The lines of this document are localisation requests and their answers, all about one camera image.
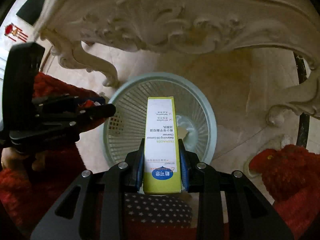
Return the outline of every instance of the carved wood decoration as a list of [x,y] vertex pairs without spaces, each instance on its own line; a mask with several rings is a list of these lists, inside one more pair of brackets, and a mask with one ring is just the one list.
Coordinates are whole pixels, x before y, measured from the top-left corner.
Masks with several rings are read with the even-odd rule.
[[118,83],[115,67],[84,52],[81,41],[192,54],[243,47],[293,50],[313,71],[274,102],[267,119],[280,125],[285,109],[320,118],[319,30],[320,16],[309,0],[46,0],[34,36],[51,41],[61,66],[104,73],[106,86]]

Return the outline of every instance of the star-patterned fabric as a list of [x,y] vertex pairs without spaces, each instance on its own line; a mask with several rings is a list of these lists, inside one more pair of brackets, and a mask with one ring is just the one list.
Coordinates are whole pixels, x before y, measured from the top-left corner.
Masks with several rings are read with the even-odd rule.
[[189,228],[192,219],[190,206],[173,196],[125,193],[124,207],[129,220],[141,223]]

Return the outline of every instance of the red fuzzy cloth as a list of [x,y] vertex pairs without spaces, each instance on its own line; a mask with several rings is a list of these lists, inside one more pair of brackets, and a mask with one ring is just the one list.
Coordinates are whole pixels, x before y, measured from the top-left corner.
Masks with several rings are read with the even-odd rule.
[[320,155],[287,145],[259,153],[249,169],[262,173],[274,208],[299,239],[320,212]]
[[[66,84],[41,72],[35,77],[34,98],[67,93],[80,98],[99,97],[91,90]],[[93,106],[93,102],[88,100],[82,107],[90,106]],[[91,128],[102,122],[103,120],[95,122]],[[0,172],[0,200],[13,222],[26,236],[70,183],[85,170],[75,144],[62,148],[63,150],[48,152],[43,172],[29,169],[29,180],[10,169]]]
[[[36,76],[34,90],[34,97],[66,93],[80,98],[98,96],[93,91],[68,85],[43,73]],[[83,170],[85,166],[75,144],[64,147],[63,150],[50,151],[46,156],[45,170],[34,172],[29,169],[29,180],[23,179],[19,173],[10,169],[1,171],[0,200],[13,222],[26,237],[29,237],[52,204]],[[196,228],[143,224],[132,222],[128,217],[125,217],[124,221],[124,229],[132,240],[196,239]]]

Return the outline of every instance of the yellow-green box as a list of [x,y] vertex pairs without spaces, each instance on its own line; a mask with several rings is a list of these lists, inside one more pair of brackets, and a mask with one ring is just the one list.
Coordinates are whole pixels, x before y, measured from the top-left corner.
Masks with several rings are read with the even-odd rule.
[[143,191],[181,191],[178,132],[173,97],[148,98],[144,148]]

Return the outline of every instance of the marble floor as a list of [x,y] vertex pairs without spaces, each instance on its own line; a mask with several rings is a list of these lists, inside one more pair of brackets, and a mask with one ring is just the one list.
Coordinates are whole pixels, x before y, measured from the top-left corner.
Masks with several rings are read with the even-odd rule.
[[[4,27],[13,22],[25,33],[32,33],[33,27],[15,15],[25,1],[16,1],[0,32],[4,33]],[[46,48],[47,54],[50,43],[38,42]],[[7,37],[0,37],[0,48],[9,51],[13,44]],[[218,171],[243,170],[246,160],[278,135],[286,134],[292,143],[296,142],[299,117],[294,113],[286,114],[286,121],[281,128],[267,126],[265,121],[271,98],[276,97],[279,90],[298,84],[291,51],[259,48],[224,54],[185,55],[178,52],[130,53],[101,44],[83,46],[88,53],[114,64],[121,84],[149,72],[170,72],[193,82],[205,94],[216,116],[218,140],[211,165]],[[104,92],[108,97],[116,91],[103,87],[103,74],[64,69],[58,64],[57,58],[50,55],[43,67],[45,73],[55,78],[97,93]],[[320,153],[319,132],[320,121],[311,118],[307,149],[315,153]],[[109,168],[104,158],[101,126],[82,133],[77,146],[88,169],[100,172]],[[256,177],[252,181],[272,202],[261,178]]]

